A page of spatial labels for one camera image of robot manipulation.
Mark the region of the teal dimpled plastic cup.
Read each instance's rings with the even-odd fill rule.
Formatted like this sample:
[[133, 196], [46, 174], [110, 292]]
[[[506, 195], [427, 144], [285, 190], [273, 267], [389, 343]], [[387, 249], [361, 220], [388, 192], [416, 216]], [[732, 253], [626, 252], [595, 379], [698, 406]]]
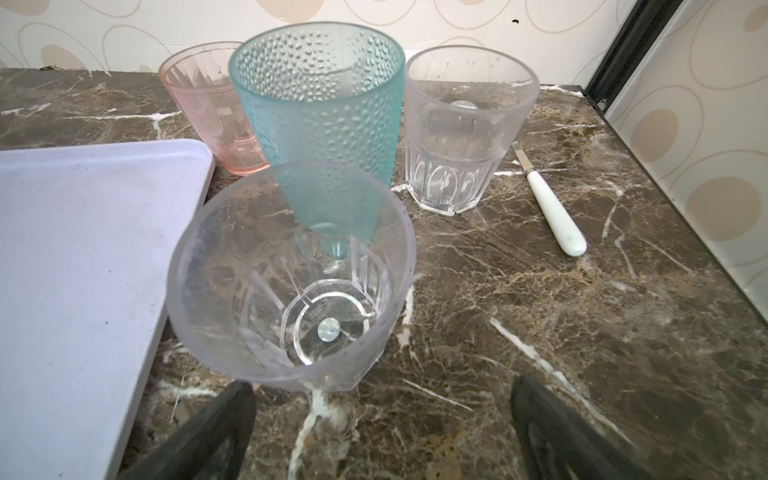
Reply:
[[228, 71], [270, 165], [334, 162], [390, 184], [405, 83], [392, 37], [343, 22], [278, 27], [242, 43]]

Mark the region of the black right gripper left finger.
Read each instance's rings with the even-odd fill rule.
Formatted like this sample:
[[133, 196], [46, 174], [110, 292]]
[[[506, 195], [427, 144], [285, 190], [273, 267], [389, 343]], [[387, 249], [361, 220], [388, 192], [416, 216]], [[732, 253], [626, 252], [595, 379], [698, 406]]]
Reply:
[[237, 479], [256, 416], [253, 387], [230, 383], [120, 479]]

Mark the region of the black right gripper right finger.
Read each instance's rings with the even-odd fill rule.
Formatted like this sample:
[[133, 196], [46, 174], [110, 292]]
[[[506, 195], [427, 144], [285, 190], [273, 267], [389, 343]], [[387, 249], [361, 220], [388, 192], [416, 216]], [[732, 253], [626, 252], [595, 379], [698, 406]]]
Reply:
[[651, 479], [560, 398], [528, 375], [512, 384], [510, 408], [530, 479]]

